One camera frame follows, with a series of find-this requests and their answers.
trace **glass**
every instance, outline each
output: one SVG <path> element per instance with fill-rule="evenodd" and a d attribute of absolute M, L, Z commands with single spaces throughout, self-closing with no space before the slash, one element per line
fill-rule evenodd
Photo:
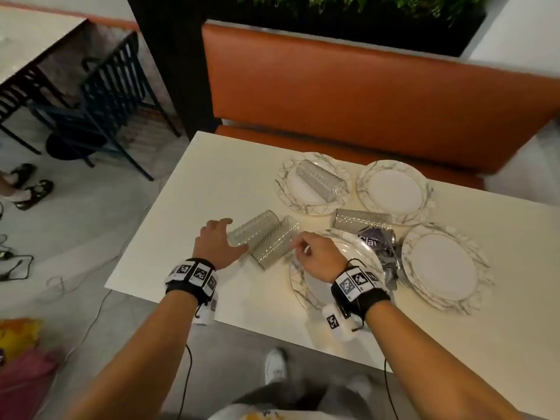
<path fill-rule="evenodd" d="M 268 236 L 257 244 L 251 256 L 265 270 L 290 252 L 290 243 L 299 232 L 299 223 L 287 215 Z"/>
<path fill-rule="evenodd" d="M 296 174 L 326 203 L 332 203 L 338 199 L 340 194 L 348 192 L 346 181 L 312 161 L 301 161 L 296 169 Z"/>
<path fill-rule="evenodd" d="M 230 246 L 241 246 L 247 243 L 249 253 L 251 253 L 255 246 L 279 224 L 280 220 L 274 212 L 264 211 L 230 232 L 227 237 L 228 243 Z"/>
<path fill-rule="evenodd" d="M 332 223 L 333 228 L 357 234 L 368 227 L 392 230 L 390 214 L 368 211 L 353 211 L 351 209 L 337 209 Z"/>

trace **tile floor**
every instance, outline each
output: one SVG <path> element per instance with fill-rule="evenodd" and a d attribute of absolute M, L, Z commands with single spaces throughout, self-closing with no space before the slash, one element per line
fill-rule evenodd
<path fill-rule="evenodd" d="M 41 147 L 47 136 L 26 111 L 15 115 L 7 126 L 36 147 Z M 25 213 L 4 202 L 6 211 L 0 220 L 0 233 L 10 236 L 8 244 L 37 258 L 30 279 L 0 284 L 0 318 L 44 319 L 42 344 L 47 348 L 61 346 L 68 351 L 83 337 L 108 292 L 103 285 L 119 253 L 187 145 L 185 137 L 177 141 L 161 124 L 142 119 L 128 132 L 128 137 L 123 137 L 130 152 L 154 174 L 155 183 L 105 155 L 95 155 L 97 166 L 89 169 L 81 161 L 35 156 L 0 136 L 0 168 L 33 162 L 39 166 L 38 177 L 57 184 L 53 195 Z M 112 292 L 87 339 L 60 371 L 39 419 L 60 418 L 72 398 L 111 360 L 154 307 L 151 302 Z M 288 353 L 294 379 L 343 383 L 354 374 L 367 374 L 375 387 L 375 397 L 370 401 L 374 418 L 394 419 L 380 370 L 221 323 L 194 326 L 189 346 L 194 363 L 183 418 L 207 418 L 260 386 L 266 353 L 281 346 Z M 175 418 L 188 367 L 186 353 L 161 418 Z M 389 386 L 399 418 L 417 419 L 392 374 Z"/>

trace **black planter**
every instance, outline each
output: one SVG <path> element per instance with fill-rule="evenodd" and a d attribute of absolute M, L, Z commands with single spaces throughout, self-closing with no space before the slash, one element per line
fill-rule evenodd
<path fill-rule="evenodd" d="M 451 23 L 444 17 L 407 14 L 383 2 L 368 2 L 363 12 L 356 5 L 345 10 L 340 4 L 329 3 L 322 13 L 307 6 L 306 0 L 278 7 L 252 0 L 199 2 L 209 19 L 455 57 L 461 55 L 486 17 L 483 9 L 476 9 Z"/>

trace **wrist strap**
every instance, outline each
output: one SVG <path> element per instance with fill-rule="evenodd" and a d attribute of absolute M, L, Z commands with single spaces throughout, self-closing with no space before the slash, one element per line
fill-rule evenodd
<path fill-rule="evenodd" d="M 202 305 L 212 300 L 216 289 L 217 277 L 214 265 L 201 258 L 190 258 L 173 268 L 165 280 L 169 293 L 172 290 L 182 290 L 190 293 Z"/>
<path fill-rule="evenodd" d="M 353 265 L 337 277 L 330 291 L 345 317 L 352 313 L 362 320 L 373 305 L 391 300 L 385 285 L 372 271 Z"/>

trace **hand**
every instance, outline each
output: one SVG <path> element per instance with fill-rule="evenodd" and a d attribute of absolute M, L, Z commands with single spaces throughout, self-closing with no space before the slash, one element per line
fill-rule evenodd
<path fill-rule="evenodd" d="M 328 237 L 304 231 L 292 241 L 292 247 L 304 270 L 323 282 L 334 283 L 346 269 L 348 260 Z"/>
<path fill-rule="evenodd" d="M 226 227 L 231 218 L 210 220 L 200 229 L 200 236 L 194 241 L 193 258 L 202 258 L 213 263 L 216 270 L 228 267 L 248 251 L 248 245 L 231 247 L 227 242 Z"/>

